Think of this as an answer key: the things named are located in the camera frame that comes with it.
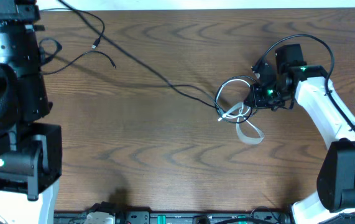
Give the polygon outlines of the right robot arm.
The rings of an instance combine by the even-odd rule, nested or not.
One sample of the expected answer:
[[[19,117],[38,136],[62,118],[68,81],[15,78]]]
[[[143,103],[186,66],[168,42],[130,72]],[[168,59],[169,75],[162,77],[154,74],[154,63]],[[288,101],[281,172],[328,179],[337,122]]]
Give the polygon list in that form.
[[[355,116],[334,90],[321,65],[309,65],[298,44],[275,51],[276,67],[260,58],[252,72],[244,104],[252,109],[283,108],[297,103],[310,116],[328,150],[316,180],[316,192],[291,206],[294,223],[326,223],[354,218]]]

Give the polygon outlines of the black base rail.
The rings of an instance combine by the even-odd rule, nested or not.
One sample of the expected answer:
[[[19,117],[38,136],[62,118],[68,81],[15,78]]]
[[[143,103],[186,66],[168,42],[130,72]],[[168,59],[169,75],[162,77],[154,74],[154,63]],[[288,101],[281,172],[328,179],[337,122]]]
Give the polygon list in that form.
[[[267,207],[251,211],[235,212],[188,212],[153,211],[147,207],[119,207],[101,202],[82,212],[55,212],[53,222],[57,224],[197,224],[197,223],[300,223],[292,212],[273,210]]]

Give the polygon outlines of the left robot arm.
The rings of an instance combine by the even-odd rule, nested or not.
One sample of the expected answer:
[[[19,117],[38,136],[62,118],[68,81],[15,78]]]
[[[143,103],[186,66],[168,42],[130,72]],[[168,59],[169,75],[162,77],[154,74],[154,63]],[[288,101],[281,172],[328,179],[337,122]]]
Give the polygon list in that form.
[[[52,223],[62,174],[62,129],[52,109],[35,1],[0,1],[0,223]]]

